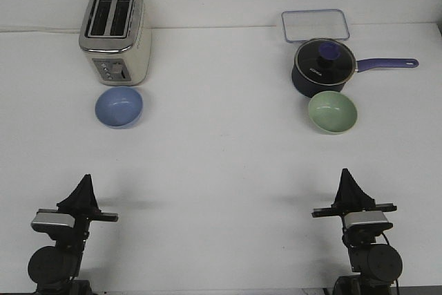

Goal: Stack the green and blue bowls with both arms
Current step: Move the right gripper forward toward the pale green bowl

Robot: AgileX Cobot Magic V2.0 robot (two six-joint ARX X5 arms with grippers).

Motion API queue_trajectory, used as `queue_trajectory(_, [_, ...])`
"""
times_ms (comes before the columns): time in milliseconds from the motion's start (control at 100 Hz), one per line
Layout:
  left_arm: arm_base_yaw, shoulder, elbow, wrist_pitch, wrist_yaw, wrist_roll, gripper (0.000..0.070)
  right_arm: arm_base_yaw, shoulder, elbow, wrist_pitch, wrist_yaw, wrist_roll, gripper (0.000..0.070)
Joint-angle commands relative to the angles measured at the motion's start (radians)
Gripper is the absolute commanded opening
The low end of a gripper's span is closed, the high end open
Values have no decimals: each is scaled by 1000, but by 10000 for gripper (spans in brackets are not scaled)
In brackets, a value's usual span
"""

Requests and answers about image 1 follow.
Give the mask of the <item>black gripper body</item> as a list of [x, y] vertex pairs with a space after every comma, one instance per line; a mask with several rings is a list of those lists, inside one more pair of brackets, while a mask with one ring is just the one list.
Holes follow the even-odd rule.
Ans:
[[311, 213], [313, 218], [325, 218], [338, 216], [342, 222], [343, 240], [375, 240], [381, 236], [387, 230], [355, 227], [350, 230], [346, 230], [343, 227], [343, 217], [351, 212], [359, 211], [382, 211], [384, 214], [396, 211], [396, 205], [393, 203], [375, 204], [374, 207], [361, 208], [361, 209], [339, 209], [338, 207], [317, 208]]
[[39, 233], [48, 234], [52, 240], [87, 239], [89, 234], [88, 230], [92, 221], [117, 222], [119, 218], [117, 213], [104, 213], [101, 211], [84, 213], [78, 211], [66, 212], [56, 209], [39, 209], [37, 212], [64, 213], [71, 215], [75, 219], [75, 225], [73, 228], [53, 227], [51, 229], [37, 231]]

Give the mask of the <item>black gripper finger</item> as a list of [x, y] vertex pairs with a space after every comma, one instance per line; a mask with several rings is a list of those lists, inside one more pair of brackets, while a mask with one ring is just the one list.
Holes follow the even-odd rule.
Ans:
[[94, 192], [93, 180], [91, 174], [88, 175], [89, 180], [89, 204], [93, 211], [100, 211]]
[[338, 190], [336, 196], [334, 198], [334, 207], [339, 207], [345, 200], [345, 183], [346, 183], [346, 172], [347, 169], [343, 169], [340, 175], [340, 182], [338, 186]]
[[90, 209], [90, 174], [86, 174], [74, 191], [67, 198], [57, 203], [57, 207], [66, 211]]
[[353, 205], [375, 205], [375, 199], [367, 195], [347, 169], [347, 196]]

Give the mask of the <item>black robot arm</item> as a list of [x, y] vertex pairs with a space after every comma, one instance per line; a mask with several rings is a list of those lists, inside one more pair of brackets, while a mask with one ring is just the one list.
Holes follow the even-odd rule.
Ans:
[[400, 254], [388, 241], [385, 231], [393, 224], [387, 212], [397, 210], [392, 203], [376, 203], [343, 169], [334, 202], [312, 211], [314, 218], [338, 216], [342, 222], [342, 242], [347, 248], [353, 274], [340, 276], [333, 294], [391, 294], [403, 271]]
[[89, 280], [77, 278], [92, 221], [117, 222], [118, 215], [99, 208], [89, 174], [56, 209], [36, 212], [31, 228], [55, 243], [38, 249], [29, 260], [28, 275], [37, 285], [35, 294], [94, 293]]

